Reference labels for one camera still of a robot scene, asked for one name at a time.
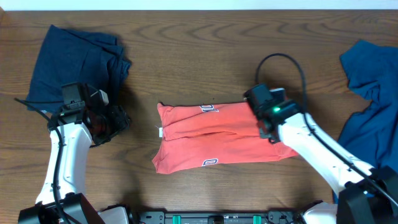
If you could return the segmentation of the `coral red t-shirt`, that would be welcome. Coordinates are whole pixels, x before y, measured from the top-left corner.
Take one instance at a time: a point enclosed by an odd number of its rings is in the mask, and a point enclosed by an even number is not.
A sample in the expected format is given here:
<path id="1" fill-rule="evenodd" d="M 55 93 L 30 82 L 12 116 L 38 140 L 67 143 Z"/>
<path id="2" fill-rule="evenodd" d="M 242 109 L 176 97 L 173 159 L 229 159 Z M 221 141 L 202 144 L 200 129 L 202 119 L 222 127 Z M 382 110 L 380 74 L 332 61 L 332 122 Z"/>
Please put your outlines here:
<path id="1" fill-rule="evenodd" d="M 249 105 L 227 103 L 201 106 L 157 105 L 162 127 L 153 158 L 159 174 L 215 164 L 273 162 L 297 153 L 281 142 L 260 137 Z"/>

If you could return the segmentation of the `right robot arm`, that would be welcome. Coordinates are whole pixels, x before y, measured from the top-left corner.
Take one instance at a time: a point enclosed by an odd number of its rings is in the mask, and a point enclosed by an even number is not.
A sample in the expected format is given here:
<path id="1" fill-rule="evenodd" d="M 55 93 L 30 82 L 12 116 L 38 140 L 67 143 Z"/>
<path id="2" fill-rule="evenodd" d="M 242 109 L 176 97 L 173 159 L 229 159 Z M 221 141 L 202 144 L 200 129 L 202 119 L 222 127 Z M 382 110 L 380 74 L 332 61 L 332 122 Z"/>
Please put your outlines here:
<path id="1" fill-rule="evenodd" d="M 315 202 L 293 223 L 397 223 L 397 173 L 377 169 L 338 144 L 294 100 L 276 96 L 265 84 L 244 93 L 261 137 L 303 157 L 328 183 L 336 204 Z"/>

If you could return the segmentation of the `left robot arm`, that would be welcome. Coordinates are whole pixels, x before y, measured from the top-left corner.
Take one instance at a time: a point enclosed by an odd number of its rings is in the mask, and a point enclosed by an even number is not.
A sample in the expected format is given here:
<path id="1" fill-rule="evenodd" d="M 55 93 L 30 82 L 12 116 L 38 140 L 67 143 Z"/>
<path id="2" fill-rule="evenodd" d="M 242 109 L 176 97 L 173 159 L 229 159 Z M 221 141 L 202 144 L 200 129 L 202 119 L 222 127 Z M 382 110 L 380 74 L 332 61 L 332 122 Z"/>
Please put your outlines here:
<path id="1" fill-rule="evenodd" d="M 47 118 L 52 148 L 45 183 L 35 205 L 21 210 L 18 222 L 130 223 L 125 206 L 98 212 L 85 197 L 89 150 L 127 129 L 129 116 L 89 84 L 64 85 L 62 95 L 62 106 Z"/>

